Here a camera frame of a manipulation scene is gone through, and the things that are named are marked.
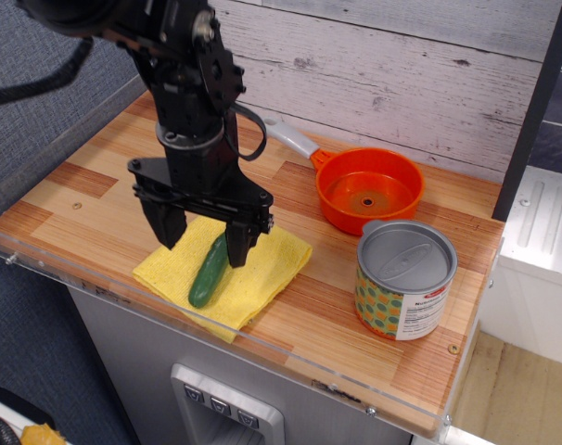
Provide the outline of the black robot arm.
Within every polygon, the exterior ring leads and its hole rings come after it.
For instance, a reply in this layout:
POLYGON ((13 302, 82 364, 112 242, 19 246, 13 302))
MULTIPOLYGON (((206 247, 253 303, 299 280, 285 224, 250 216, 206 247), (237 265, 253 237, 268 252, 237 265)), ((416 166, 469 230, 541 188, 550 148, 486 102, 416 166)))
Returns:
POLYGON ((195 213, 225 224, 231 266, 241 267, 270 231, 273 197, 240 169, 254 155, 239 148, 237 98, 243 70, 223 44, 205 1, 24 1, 53 32, 98 37, 125 49, 158 115, 161 158, 133 159, 134 193, 160 243, 172 248, 195 213))

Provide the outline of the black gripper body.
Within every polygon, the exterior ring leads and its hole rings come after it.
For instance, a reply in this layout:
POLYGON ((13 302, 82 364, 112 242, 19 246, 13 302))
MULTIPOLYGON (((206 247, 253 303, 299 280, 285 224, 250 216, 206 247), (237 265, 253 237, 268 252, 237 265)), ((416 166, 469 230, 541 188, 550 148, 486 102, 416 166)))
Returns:
POLYGON ((273 196, 240 170, 235 129, 224 129, 204 143, 158 130, 163 158, 136 158, 127 168, 135 177, 140 199, 176 207, 224 221, 254 224, 259 233, 273 227, 273 196))

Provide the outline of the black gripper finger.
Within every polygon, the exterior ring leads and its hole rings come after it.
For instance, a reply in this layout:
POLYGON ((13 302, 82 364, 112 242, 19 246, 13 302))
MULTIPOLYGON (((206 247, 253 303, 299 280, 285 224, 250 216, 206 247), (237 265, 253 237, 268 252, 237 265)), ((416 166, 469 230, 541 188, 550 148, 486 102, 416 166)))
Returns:
POLYGON ((227 253, 232 268, 246 264, 249 251, 256 246, 258 227, 247 222, 229 222, 225 228, 227 253))
POLYGON ((148 199, 142 199, 141 205, 156 238, 164 247, 172 249, 187 227, 185 210, 148 199))

